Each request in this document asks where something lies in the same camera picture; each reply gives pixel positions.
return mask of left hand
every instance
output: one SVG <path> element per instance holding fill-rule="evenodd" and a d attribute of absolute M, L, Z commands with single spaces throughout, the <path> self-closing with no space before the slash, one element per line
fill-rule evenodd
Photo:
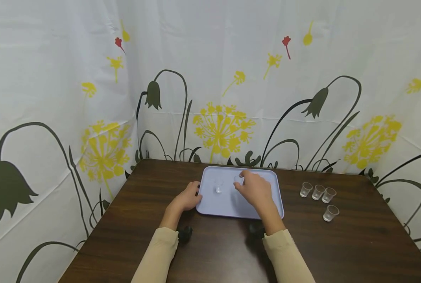
<path fill-rule="evenodd" d="M 179 209 L 180 211 L 186 211 L 195 208 L 196 205 L 203 198 L 202 195 L 196 195 L 198 193 L 198 185 L 200 182 L 190 182 L 185 190 L 178 194 L 170 203 L 169 206 Z"/>

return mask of white curtain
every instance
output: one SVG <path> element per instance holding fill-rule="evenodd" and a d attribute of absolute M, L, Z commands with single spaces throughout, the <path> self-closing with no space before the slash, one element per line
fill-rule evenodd
<path fill-rule="evenodd" d="M 142 158 L 362 173 L 421 248 L 421 1 L 19 2 L 0 282 L 57 281 Z"/>

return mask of clear plastic cup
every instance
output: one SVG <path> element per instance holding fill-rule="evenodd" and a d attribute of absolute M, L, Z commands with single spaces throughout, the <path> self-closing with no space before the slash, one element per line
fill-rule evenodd
<path fill-rule="evenodd" d="M 323 218 L 325 221 L 330 222 L 340 213 L 340 210 L 333 205 L 327 206 L 327 210 L 325 211 Z"/>
<path fill-rule="evenodd" d="M 222 179 L 215 179 L 214 181 L 214 188 L 217 194 L 222 193 L 223 189 L 223 180 Z"/>
<path fill-rule="evenodd" d="M 326 188 L 325 193 L 323 195 L 323 203 L 329 203 L 333 197 L 336 196 L 336 191 L 333 188 Z"/>
<path fill-rule="evenodd" d="M 313 185 L 309 182 L 303 182 L 302 190 L 300 190 L 301 197 L 307 197 L 310 191 L 313 189 Z"/>
<path fill-rule="evenodd" d="M 313 194 L 311 195 L 312 199 L 319 200 L 325 191 L 325 187 L 323 185 L 315 185 Z"/>
<path fill-rule="evenodd" d="M 234 177 L 234 182 L 243 185 L 244 184 L 244 177 L 240 176 L 240 175 L 237 175 L 237 176 Z"/>

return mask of yellow flower print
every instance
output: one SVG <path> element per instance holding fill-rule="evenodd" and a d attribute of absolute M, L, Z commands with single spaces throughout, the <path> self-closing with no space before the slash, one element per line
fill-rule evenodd
<path fill-rule="evenodd" d="M 407 93 L 419 92 L 421 89 L 421 80 L 414 78 L 411 83 L 408 84 Z"/>
<path fill-rule="evenodd" d="M 236 110 L 235 105 L 207 104 L 207 110 L 203 108 L 201 114 L 193 118 L 197 125 L 195 134 L 203 140 L 206 148 L 212 149 L 210 162 L 214 154 L 221 154 L 229 158 L 231 152 L 240 151 L 241 141 L 249 143 L 253 132 L 241 131 L 251 129 L 256 123 L 247 119 L 246 114 Z"/>
<path fill-rule="evenodd" d="M 81 84 L 81 86 L 83 87 L 83 89 L 81 89 L 84 93 L 85 93 L 85 95 L 87 96 L 87 97 L 93 97 L 94 95 L 95 95 L 95 93 L 97 92 L 97 89 L 96 89 L 96 87 L 94 86 L 94 84 L 92 84 L 92 83 L 89 83 L 89 82 L 87 82 L 87 83 L 82 83 Z"/>
<path fill-rule="evenodd" d="M 80 168 L 88 171 L 90 181 L 104 181 L 112 199 L 107 180 L 124 174 L 122 166 L 130 159 L 125 149 L 132 146 L 127 137 L 128 129 L 128 125 L 121 127 L 118 123 L 105 124 L 100 120 L 85 129 L 82 136 Z"/>
<path fill-rule="evenodd" d="M 121 56 L 118 56 L 116 59 L 107 57 L 107 59 L 110 60 L 110 66 L 114 68 L 114 76 L 116 78 L 116 83 L 118 83 L 118 69 L 124 69 L 123 59 Z"/>
<path fill-rule="evenodd" d="M 394 115 L 374 116 L 362 129 L 350 131 L 346 136 L 349 140 L 343 146 L 344 151 L 348 152 L 344 160 L 356 164 L 359 169 L 377 162 L 388 151 L 401 129 L 401 123 L 394 118 Z"/>
<path fill-rule="evenodd" d="M 249 136 L 250 134 L 252 134 L 253 132 L 251 132 L 251 133 L 247 133 L 246 131 L 242 131 L 242 132 L 240 132 L 240 137 L 239 137 L 239 139 L 241 140 L 241 141 L 243 141 L 243 142 L 245 142 L 245 143 L 248 143 L 248 139 L 251 139 L 251 137 Z"/>
<path fill-rule="evenodd" d="M 198 125 L 198 123 L 202 123 L 201 116 L 196 115 L 195 117 L 193 117 L 193 123 L 194 123 L 195 125 Z"/>
<path fill-rule="evenodd" d="M 225 93 L 228 91 L 228 89 L 233 85 L 233 83 L 236 83 L 237 85 L 240 85 L 245 81 L 245 74 L 242 71 L 236 71 L 236 74 L 234 75 L 234 80 L 232 83 L 229 84 L 229 86 L 225 89 L 222 96 L 225 96 Z"/>
<path fill-rule="evenodd" d="M 276 56 L 274 57 L 270 53 L 268 53 L 268 60 L 267 60 L 268 67 L 267 67 L 266 74 L 264 74 L 264 78 L 262 78 L 263 80 L 266 79 L 267 73 L 270 70 L 271 66 L 275 66 L 277 68 L 280 66 L 281 57 L 282 56 L 279 56 L 278 54 L 276 54 Z"/>
<path fill-rule="evenodd" d="M 310 45 L 313 42 L 313 36 L 311 35 L 311 27 L 313 26 L 313 21 L 311 21 L 310 28 L 308 29 L 308 33 L 303 37 L 303 44 Z"/>
<path fill-rule="evenodd" d="M 215 109 L 214 105 L 212 105 L 212 102 L 209 102 L 207 104 L 207 112 L 209 114 L 213 114 L 215 111 L 216 111 L 216 109 Z"/>

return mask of brown table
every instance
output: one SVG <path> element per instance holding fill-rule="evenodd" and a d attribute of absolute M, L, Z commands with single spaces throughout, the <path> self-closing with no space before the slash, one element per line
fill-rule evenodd
<path fill-rule="evenodd" d="M 60 283 L 129 283 L 169 202 L 208 164 L 143 160 L 62 276 Z M 274 169 L 284 223 L 316 282 L 421 283 L 421 253 L 374 186 L 363 176 Z M 299 196 L 302 182 L 338 192 L 341 213 L 323 220 L 326 204 Z M 183 214 L 193 236 L 180 246 L 167 282 L 276 282 L 261 241 L 247 242 L 257 221 Z"/>

